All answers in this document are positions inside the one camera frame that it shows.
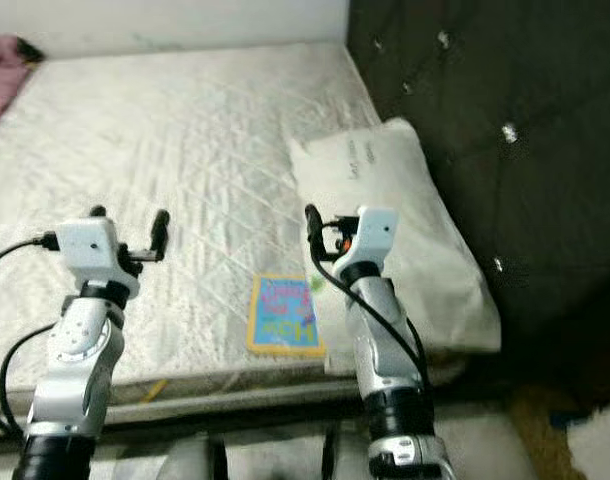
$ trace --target dark tufted headboard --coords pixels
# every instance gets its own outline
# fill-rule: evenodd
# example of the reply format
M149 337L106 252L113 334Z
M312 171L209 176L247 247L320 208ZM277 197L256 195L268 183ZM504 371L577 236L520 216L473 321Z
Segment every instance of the dark tufted headboard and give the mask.
M353 0L348 45L381 117L418 131L508 358L606 348L610 1Z

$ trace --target black cable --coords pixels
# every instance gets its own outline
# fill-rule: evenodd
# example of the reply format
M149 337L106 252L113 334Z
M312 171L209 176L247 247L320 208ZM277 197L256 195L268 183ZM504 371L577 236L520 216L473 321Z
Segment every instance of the black cable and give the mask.
M314 232L311 235L311 238L316 238L317 236L322 235L322 231L324 228L332 227L332 226L334 226L334 222L324 224L316 232ZM389 333L394 338L394 340L396 340L396 343L398 343L400 345L400 347L403 349L403 351L407 354L407 356L410 358L412 363L414 363L414 365L418 369L418 371L421 375L421 379L423 381L424 390L426 393L429 394L429 392L431 392L431 384L429 382L429 375L427 374L427 361L425 359L425 351L423 349L422 343L420 342L420 337L418 336L418 332L412 326L409 319L407 320L407 324L410 327L410 330L412 331L412 335L414 336L414 339L417 343L417 348L418 348L418 352L419 352L418 355L408 345L408 343L401 336L401 334L398 333L396 331L396 329L394 327L392 327L392 325L387 320L385 320L385 318L383 318L383 316L380 313L378 313L369 303L367 303L365 300L363 300L356 293L352 292L352 290L349 287L344 285L340 280L337 280L336 278L334 278L327 270L325 270L323 268L323 266L321 265L321 262L316 257L316 253L311 248L311 245L310 245L310 256L312 258L312 262L314 263L314 266L316 267L316 270L318 270L319 273L327 279L327 281L329 281L332 285L334 285L336 288L338 288L343 293L345 293L353 301L358 303L364 310L366 310L372 317L374 317L374 319L381 325L381 327L383 327L387 331L387 333Z
M9 406L9 402L7 400L7 370L9 369L9 363L12 360L12 357L16 353L21 345L23 345L26 341L34 338L36 335L40 335L43 332L50 330L55 324L51 323L49 325L45 325L44 327L39 328L38 330L34 330L31 333L28 333L19 341L17 341L12 348L9 349L5 358L3 359L3 364L0 369L0 402L1 402L1 410L3 411L3 415L5 415L5 419L7 420L7 424L10 428L10 434L18 441L23 440L23 429L16 422L14 418L14 414L12 413L12 409Z
M0 259L3 258L4 256L6 256L9 253L12 253L15 250L18 250L19 248L22 247L27 247L30 245L40 245L41 244L41 239L40 238L32 238L30 240L25 240L23 242L19 242L19 243L15 243L14 245L12 245L11 247L6 248L5 250L0 252ZM11 429L11 427L7 424L5 424L5 422L3 422L0 418L0 431L5 435L5 436L9 436L13 434L13 431Z

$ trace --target colorful book cover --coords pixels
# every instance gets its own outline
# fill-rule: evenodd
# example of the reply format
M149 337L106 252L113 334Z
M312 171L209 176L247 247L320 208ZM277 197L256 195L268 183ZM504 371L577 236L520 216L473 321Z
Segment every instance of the colorful book cover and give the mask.
M276 355L325 354L305 278L278 275L254 278L247 347L255 353Z

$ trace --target white pillow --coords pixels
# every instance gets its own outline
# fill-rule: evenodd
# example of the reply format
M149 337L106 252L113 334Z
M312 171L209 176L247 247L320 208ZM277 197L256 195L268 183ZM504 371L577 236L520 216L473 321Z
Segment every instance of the white pillow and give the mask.
M305 145L292 140L290 153L303 205L315 204L323 220L354 214L359 205L398 210L394 248L383 275L392 278L429 351L500 349L496 305L432 182L409 123L394 119ZM306 270L308 277L317 276L305 230L303 226ZM325 285L313 299L329 353L347 355L351 339L345 329L344 294Z

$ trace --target mattress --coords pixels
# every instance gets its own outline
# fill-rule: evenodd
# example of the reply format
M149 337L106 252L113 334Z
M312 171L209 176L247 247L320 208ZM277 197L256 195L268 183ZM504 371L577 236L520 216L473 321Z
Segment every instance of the mattress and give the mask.
M161 401L324 383L322 359L246 350L252 278L304 272L286 139L376 122L341 45L49 61L0 122L0 249L99 203L119 238L142 247L166 208L168 254L146 266L126 309L112 403L132 405L161 380ZM1 262L0 362L72 293L57 253ZM11 364L18 411L45 348L35 338Z

